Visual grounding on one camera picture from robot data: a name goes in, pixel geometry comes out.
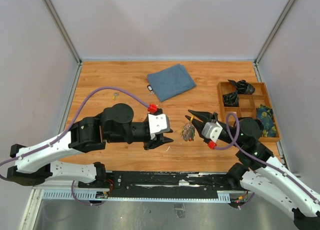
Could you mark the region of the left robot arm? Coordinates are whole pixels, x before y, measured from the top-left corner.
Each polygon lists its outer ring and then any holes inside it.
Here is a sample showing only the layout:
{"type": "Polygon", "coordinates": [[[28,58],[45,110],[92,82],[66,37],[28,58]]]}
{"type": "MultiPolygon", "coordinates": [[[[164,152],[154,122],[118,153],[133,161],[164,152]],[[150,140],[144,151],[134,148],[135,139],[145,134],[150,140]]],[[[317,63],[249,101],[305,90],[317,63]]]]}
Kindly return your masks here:
{"type": "Polygon", "coordinates": [[[34,146],[14,144],[10,156],[14,166],[7,170],[7,179],[22,186],[36,186],[49,180],[75,180],[103,187],[108,182],[105,165],[101,162],[81,165],[64,163],[60,159],[103,150],[108,143],[143,143],[145,150],[155,149],[171,138],[169,118],[162,109],[152,105],[142,122],[134,122],[131,106],[118,103],[105,108],[95,117],[85,117],[68,131],[34,146]]]}

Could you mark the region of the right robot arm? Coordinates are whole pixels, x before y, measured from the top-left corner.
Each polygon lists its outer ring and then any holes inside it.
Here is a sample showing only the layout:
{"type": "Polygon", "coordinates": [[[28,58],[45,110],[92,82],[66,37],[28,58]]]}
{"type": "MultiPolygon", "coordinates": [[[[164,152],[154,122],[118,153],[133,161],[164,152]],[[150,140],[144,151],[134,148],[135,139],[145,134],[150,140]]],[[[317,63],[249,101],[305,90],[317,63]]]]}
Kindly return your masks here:
{"type": "Polygon", "coordinates": [[[251,191],[285,212],[298,229],[319,229],[320,195],[290,172],[274,154],[259,141],[263,125],[250,117],[233,116],[233,126],[218,120],[217,113],[189,111],[187,117],[200,138],[211,149],[218,150],[217,141],[238,148],[239,162],[229,171],[229,188],[251,191]]]}

